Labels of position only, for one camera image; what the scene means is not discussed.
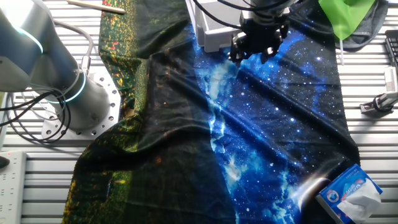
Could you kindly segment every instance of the white plastic part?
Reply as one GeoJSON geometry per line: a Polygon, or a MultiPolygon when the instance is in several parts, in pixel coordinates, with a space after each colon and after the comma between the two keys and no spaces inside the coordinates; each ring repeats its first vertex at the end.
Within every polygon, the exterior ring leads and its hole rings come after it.
{"type": "Polygon", "coordinates": [[[384,69],[384,79],[386,81],[387,92],[397,92],[397,70],[395,67],[384,69]]]}
{"type": "Polygon", "coordinates": [[[340,39],[340,60],[341,60],[341,65],[344,66],[344,53],[343,53],[343,41],[340,39]]]}
{"type": "MultiPolygon", "coordinates": [[[[185,0],[185,2],[188,7],[198,45],[204,47],[205,52],[217,52],[220,48],[229,47],[231,45],[232,35],[237,34],[240,30],[226,27],[210,19],[192,0],[185,0]]],[[[217,0],[198,0],[198,2],[218,19],[240,26],[240,10],[226,6],[217,0]]],[[[248,6],[242,0],[229,0],[228,2],[239,6],[248,6]]]]}
{"type": "Polygon", "coordinates": [[[26,153],[0,152],[10,164],[0,169],[0,223],[20,224],[24,193],[26,153]]]}

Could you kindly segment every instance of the gray cloth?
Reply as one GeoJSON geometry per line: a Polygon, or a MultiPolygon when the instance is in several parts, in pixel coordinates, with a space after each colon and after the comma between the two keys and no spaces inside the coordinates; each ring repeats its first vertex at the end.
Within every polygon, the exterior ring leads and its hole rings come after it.
{"type": "MultiPolygon", "coordinates": [[[[386,0],[376,0],[353,34],[343,40],[344,50],[356,52],[368,44],[383,26],[387,11],[388,2],[386,0]]],[[[340,40],[338,38],[336,38],[336,48],[340,48],[340,40]]]]}

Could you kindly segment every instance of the black cable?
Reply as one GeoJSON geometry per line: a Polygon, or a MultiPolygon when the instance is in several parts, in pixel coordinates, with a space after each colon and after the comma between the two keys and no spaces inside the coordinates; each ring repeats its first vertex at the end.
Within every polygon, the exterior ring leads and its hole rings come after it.
{"type": "Polygon", "coordinates": [[[43,93],[43,94],[41,94],[40,96],[34,98],[33,100],[30,100],[30,101],[28,101],[28,102],[22,103],[22,104],[20,104],[20,105],[18,105],[18,106],[12,106],[12,107],[10,107],[10,108],[8,108],[8,107],[6,107],[6,108],[0,108],[0,111],[16,110],[16,109],[19,109],[19,108],[21,108],[21,107],[23,107],[23,106],[29,105],[29,104],[31,104],[31,103],[33,103],[33,102],[43,100],[45,97],[48,97],[49,95],[51,95],[51,92],[43,93]]]}
{"type": "Polygon", "coordinates": [[[239,30],[242,29],[240,26],[233,25],[233,24],[229,24],[229,23],[224,22],[224,21],[218,19],[217,17],[213,16],[210,12],[208,12],[208,11],[198,2],[198,0],[192,0],[192,1],[193,1],[193,2],[198,6],[198,8],[199,8],[200,10],[202,10],[208,17],[212,18],[214,21],[218,22],[219,24],[224,25],[224,26],[228,26],[228,27],[232,27],[232,28],[235,28],[235,29],[239,29],[239,30]]]}
{"type": "Polygon", "coordinates": [[[34,105],[36,105],[37,103],[39,103],[40,100],[37,100],[35,102],[33,102],[31,105],[29,105],[21,114],[19,114],[18,116],[16,116],[13,119],[9,119],[8,121],[1,123],[0,127],[3,127],[5,125],[11,124],[12,122],[17,121],[19,118],[21,118],[21,116],[23,116],[24,114],[26,114],[26,112],[28,112],[34,105]]]}
{"type": "Polygon", "coordinates": [[[222,3],[222,4],[224,4],[224,5],[226,5],[226,6],[232,7],[234,9],[256,12],[256,11],[264,11],[264,10],[273,9],[273,8],[281,6],[281,5],[287,3],[287,2],[289,2],[291,0],[282,0],[280,2],[273,3],[273,4],[269,5],[269,6],[264,6],[264,7],[242,7],[242,6],[238,6],[238,5],[232,4],[232,3],[228,2],[228,1],[225,1],[225,0],[217,0],[217,1],[222,3]]]}
{"type": "MultiPolygon", "coordinates": [[[[55,92],[52,92],[52,94],[57,98],[58,102],[59,102],[60,104],[62,104],[61,99],[60,99],[59,97],[57,97],[57,95],[55,94],[55,92]]],[[[60,140],[60,139],[66,134],[66,132],[67,132],[67,130],[69,129],[69,126],[70,126],[70,121],[71,121],[70,108],[69,108],[69,106],[68,106],[67,103],[65,103],[65,106],[66,106],[66,108],[67,108],[67,110],[68,110],[68,118],[69,118],[68,124],[66,125],[65,130],[61,131],[62,128],[63,128],[63,126],[64,126],[64,124],[65,124],[65,117],[66,117],[66,114],[65,114],[65,110],[64,110],[64,111],[63,111],[63,118],[62,118],[62,122],[61,122],[60,127],[58,128],[58,130],[57,130],[54,134],[52,134],[51,136],[49,136],[49,137],[47,137],[47,138],[44,138],[44,139],[37,139],[35,136],[33,136],[31,133],[29,133],[28,130],[26,130],[25,126],[19,121],[19,119],[17,120],[17,122],[19,123],[19,125],[21,126],[21,128],[26,132],[26,134],[28,134],[32,139],[25,137],[24,134],[20,133],[12,123],[11,123],[10,125],[11,125],[12,129],[13,129],[20,137],[22,137],[23,139],[25,139],[25,140],[27,140],[27,141],[37,141],[37,142],[46,143],[46,144],[56,142],[56,141],[60,140]],[[60,131],[61,131],[61,136],[60,136],[59,138],[54,139],[53,141],[48,141],[49,139],[51,139],[51,138],[53,138],[54,136],[56,136],[60,131]]],[[[8,119],[11,119],[11,117],[10,117],[10,115],[9,115],[9,111],[7,111],[7,118],[8,118],[8,119]]]]}
{"type": "Polygon", "coordinates": [[[255,7],[252,4],[248,3],[246,0],[242,0],[244,3],[248,4],[249,6],[255,7]]]}
{"type": "MultiPolygon", "coordinates": [[[[57,98],[57,100],[58,100],[58,102],[60,103],[60,104],[62,104],[62,101],[59,99],[59,98],[57,98]]],[[[11,98],[11,104],[12,104],[12,106],[14,106],[14,101],[12,100],[12,98],[11,98]]],[[[28,130],[26,130],[26,128],[25,128],[25,126],[19,121],[19,119],[17,120],[17,122],[19,123],[19,125],[21,126],[21,128],[30,136],[30,137],[32,137],[33,139],[31,139],[31,141],[46,141],[46,140],[49,140],[49,139],[52,139],[53,137],[55,137],[60,131],[61,131],[61,129],[63,128],[63,125],[65,124],[65,110],[63,111],[63,114],[62,114],[62,122],[61,122],[61,125],[60,125],[60,127],[58,128],[58,130],[53,134],[53,135],[51,135],[51,136],[49,136],[49,137],[47,137],[47,138],[45,138],[45,139],[37,139],[35,136],[33,136],[33,135],[31,135],[29,132],[28,132],[28,130]]]]}

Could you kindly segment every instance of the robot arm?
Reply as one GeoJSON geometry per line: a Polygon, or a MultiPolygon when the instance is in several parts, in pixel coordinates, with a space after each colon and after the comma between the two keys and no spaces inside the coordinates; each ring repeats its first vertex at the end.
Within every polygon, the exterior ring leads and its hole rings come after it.
{"type": "Polygon", "coordinates": [[[233,36],[228,59],[239,64],[252,54],[261,53],[261,63],[265,63],[275,56],[289,31],[289,7],[296,2],[299,1],[251,0],[250,11],[242,10],[242,32],[233,36]]]}

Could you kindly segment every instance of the power strip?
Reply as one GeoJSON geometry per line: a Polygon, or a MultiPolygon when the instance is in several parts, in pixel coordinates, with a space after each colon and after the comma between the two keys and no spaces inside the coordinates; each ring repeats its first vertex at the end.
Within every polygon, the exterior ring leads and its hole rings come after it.
{"type": "Polygon", "coordinates": [[[0,152],[10,160],[0,169],[0,224],[20,224],[24,193],[26,152],[0,152]]]}

